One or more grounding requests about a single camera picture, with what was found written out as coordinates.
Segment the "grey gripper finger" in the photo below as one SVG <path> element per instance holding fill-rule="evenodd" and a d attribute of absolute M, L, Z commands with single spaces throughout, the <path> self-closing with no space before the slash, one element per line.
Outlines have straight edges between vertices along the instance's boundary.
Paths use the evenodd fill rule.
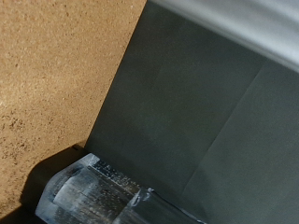
<path fill-rule="evenodd" d="M 47 224 L 206 224 L 92 153 L 50 179 L 36 215 Z"/>

